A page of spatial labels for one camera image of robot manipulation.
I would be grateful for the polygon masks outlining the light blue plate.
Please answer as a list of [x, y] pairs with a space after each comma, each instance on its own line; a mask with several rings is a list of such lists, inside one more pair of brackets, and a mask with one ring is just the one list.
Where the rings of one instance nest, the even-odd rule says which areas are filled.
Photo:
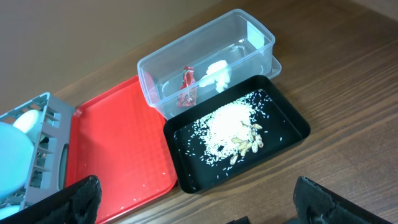
[[25, 184], [33, 152], [33, 143], [26, 134], [1, 122], [1, 198]]

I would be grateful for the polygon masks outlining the red snack wrapper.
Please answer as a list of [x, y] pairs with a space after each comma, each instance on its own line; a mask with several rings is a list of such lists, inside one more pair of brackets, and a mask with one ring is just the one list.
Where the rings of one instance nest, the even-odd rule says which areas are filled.
[[183, 69], [182, 93], [177, 98], [178, 107], [191, 107], [197, 104], [197, 89], [193, 87], [196, 80], [194, 78], [194, 68], [185, 66]]

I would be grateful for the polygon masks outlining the white napkin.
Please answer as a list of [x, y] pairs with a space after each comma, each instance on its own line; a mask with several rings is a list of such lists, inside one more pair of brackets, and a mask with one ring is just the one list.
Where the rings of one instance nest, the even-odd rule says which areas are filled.
[[221, 93], [227, 89], [231, 81], [231, 67], [225, 60], [219, 60], [212, 63], [207, 71], [206, 75], [201, 78], [199, 87], [206, 87], [208, 85], [215, 84], [215, 90]]

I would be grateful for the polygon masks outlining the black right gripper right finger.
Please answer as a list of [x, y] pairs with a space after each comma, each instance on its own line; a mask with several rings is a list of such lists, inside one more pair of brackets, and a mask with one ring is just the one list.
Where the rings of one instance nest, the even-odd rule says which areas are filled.
[[311, 179], [300, 176], [293, 201], [300, 224], [391, 224]]

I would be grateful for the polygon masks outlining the light blue small bowl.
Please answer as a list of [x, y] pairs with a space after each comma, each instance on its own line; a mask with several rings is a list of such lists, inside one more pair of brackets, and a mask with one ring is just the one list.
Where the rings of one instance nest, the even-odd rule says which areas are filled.
[[10, 217], [11, 215], [19, 212], [19, 205], [12, 205], [0, 209], [0, 220]]

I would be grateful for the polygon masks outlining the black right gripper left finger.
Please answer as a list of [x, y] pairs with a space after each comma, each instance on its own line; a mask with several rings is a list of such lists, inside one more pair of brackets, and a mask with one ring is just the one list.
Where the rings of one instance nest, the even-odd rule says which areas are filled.
[[97, 176], [89, 175], [63, 190], [1, 220], [6, 224], [94, 224], [102, 197]]

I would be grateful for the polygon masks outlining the mint green bowl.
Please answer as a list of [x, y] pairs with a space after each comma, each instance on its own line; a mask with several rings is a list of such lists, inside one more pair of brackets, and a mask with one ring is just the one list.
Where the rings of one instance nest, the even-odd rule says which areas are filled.
[[32, 142], [36, 142], [41, 132], [41, 118], [41, 111], [29, 110], [20, 115], [12, 125], [26, 134]]

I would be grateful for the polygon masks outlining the rice and food scraps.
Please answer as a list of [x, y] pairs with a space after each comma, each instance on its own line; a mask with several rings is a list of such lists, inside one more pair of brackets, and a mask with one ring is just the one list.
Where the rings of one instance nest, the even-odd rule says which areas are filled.
[[264, 91], [254, 90], [175, 132], [187, 188], [209, 189], [244, 172], [287, 143], [287, 118]]

